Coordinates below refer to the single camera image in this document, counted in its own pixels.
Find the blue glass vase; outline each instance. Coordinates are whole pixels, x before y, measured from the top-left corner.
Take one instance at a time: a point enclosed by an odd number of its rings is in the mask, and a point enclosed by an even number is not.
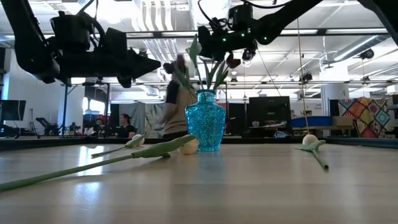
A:
[[[198,152],[215,152],[220,148],[224,135],[225,109],[214,104],[214,90],[198,90],[198,103],[187,106],[188,134],[199,141]]]

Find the computer monitor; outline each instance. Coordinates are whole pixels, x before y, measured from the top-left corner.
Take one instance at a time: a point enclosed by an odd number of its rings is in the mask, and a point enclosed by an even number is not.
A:
[[[26,100],[0,100],[1,121],[22,121]]]
[[[290,98],[288,96],[267,96],[249,98],[249,124],[251,121],[290,121]]]

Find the ceiling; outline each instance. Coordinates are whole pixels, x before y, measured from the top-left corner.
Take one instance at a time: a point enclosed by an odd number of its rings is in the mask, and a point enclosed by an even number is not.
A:
[[[187,0],[142,0],[142,9],[138,11],[133,11],[130,8],[131,2],[116,2],[113,0],[99,0],[99,11],[98,20],[99,23],[104,27],[112,27],[119,29],[124,32],[137,32],[133,28],[132,18],[137,18],[141,16],[141,19],[145,21],[147,19],[148,12],[151,13],[150,21],[154,26],[154,30],[159,30],[156,26],[156,14],[161,14],[160,23],[162,28],[166,29],[167,21],[171,22],[173,30],[196,30],[193,26],[193,17],[190,14],[189,2]],[[78,3],[67,3],[66,0],[62,2],[61,0],[48,0],[48,1],[29,1],[30,5],[35,13],[36,17],[40,22],[40,28],[46,34],[52,33],[50,28],[49,19],[57,16],[57,10],[66,10],[68,13],[76,13],[81,7]],[[271,5],[271,0],[257,0],[252,1],[256,4],[261,5]],[[170,17],[166,16],[168,7],[170,4]],[[237,0],[232,1],[232,5],[241,4]],[[211,17],[212,14],[217,13],[217,10],[212,9],[212,7],[204,8],[206,13]],[[272,9],[253,9],[253,15],[255,19],[258,19],[266,14],[275,12]],[[356,1],[338,1],[338,0],[324,0],[317,7],[306,12],[303,16],[299,18],[300,29],[321,29],[321,28],[383,28],[380,20],[377,16],[365,9]],[[150,30],[150,27],[146,24],[145,28]],[[297,21],[289,24],[287,29],[298,29]],[[0,36],[7,37],[12,35],[12,29],[7,21],[7,17],[4,13],[3,8],[0,8]],[[302,64],[306,64],[312,61],[313,66],[307,68],[307,72],[312,72],[313,78],[318,79],[318,74],[320,73],[319,59],[318,56],[324,52],[328,55],[333,55],[335,52],[344,49],[350,44],[362,39],[363,36],[359,35],[334,35],[334,36],[303,36],[298,37],[278,37],[273,43],[269,45],[259,45],[259,52],[253,58],[250,67],[239,66],[235,68],[236,76],[239,81],[268,81],[270,76],[268,72],[272,75],[271,77],[275,81],[285,81],[291,80],[296,77],[298,80],[297,72],[300,68],[300,58],[302,59]],[[12,46],[12,39],[8,41],[3,38],[3,47]],[[192,42],[192,38],[175,38],[176,48],[179,53],[184,53],[185,49],[189,47]],[[145,49],[146,42],[148,40],[142,39],[131,39],[128,40],[127,44],[129,47],[134,49]],[[163,40],[159,41],[160,46],[164,48],[167,60],[172,60],[170,52],[167,50],[166,45]],[[350,79],[361,78],[364,74],[372,73],[380,69],[392,66],[398,63],[398,51],[394,52],[397,48],[396,44],[391,40],[386,41],[372,47],[375,52],[375,57],[370,61],[364,61],[364,66],[362,66],[362,61],[358,58],[350,58],[346,61],[348,65]],[[149,57],[154,58],[154,56],[149,51]],[[241,51],[235,52],[235,57],[241,57]],[[395,69],[389,70],[388,72],[379,75],[377,78],[380,80],[387,80],[395,78],[397,72]],[[160,79],[159,74],[155,72],[144,75],[140,81],[142,82],[160,82],[164,81]],[[106,82],[117,83],[115,78],[109,78]],[[254,85],[245,86],[246,88],[253,88]],[[257,88],[266,88],[266,86],[257,86]],[[133,89],[123,89],[121,87],[113,86],[113,91],[132,91],[139,90],[139,88]]]

